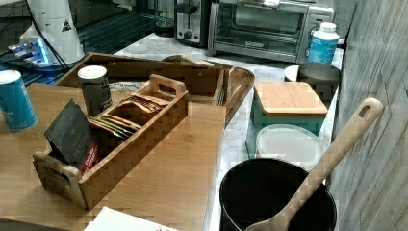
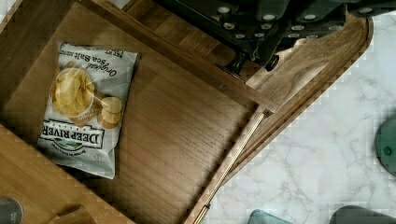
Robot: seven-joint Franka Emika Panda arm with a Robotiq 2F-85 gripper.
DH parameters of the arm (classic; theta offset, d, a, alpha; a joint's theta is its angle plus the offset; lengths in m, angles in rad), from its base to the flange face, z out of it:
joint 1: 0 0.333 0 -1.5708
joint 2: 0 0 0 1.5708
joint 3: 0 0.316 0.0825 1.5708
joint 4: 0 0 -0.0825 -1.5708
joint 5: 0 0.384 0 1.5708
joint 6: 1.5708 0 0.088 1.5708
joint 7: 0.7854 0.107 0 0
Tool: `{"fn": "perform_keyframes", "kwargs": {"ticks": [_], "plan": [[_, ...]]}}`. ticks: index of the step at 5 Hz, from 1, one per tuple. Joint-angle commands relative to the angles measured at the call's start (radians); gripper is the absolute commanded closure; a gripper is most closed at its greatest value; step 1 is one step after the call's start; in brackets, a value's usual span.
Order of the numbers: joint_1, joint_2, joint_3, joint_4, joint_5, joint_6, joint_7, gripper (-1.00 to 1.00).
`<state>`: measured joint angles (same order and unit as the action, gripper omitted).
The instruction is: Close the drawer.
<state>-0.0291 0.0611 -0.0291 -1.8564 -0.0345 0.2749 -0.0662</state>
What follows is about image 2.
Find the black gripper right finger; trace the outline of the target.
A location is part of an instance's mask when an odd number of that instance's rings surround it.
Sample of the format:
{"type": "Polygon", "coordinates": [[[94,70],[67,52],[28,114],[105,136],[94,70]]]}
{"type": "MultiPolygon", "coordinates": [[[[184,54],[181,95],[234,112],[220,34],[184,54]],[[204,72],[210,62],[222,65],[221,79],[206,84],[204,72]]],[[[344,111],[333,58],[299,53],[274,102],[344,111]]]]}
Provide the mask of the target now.
{"type": "Polygon", "coordinates": [[[298,39],[316,39],[344,27],[346,14],[369,18],[395,10],[395,0],[267,0],[267,65],[298,39]]]}

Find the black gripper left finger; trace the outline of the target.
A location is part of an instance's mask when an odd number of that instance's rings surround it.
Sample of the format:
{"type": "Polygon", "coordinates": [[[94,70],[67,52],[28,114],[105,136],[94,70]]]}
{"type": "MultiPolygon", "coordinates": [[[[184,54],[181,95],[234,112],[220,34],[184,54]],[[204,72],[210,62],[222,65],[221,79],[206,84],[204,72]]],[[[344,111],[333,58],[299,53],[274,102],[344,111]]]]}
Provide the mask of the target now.
{"type": "Polygon", "coordinates": [[[268,71],[290,47],[285,36],[290,0],[155,0],[220,43],[235,56],[225,68],[235,74],[251,61],[268,71]]]}

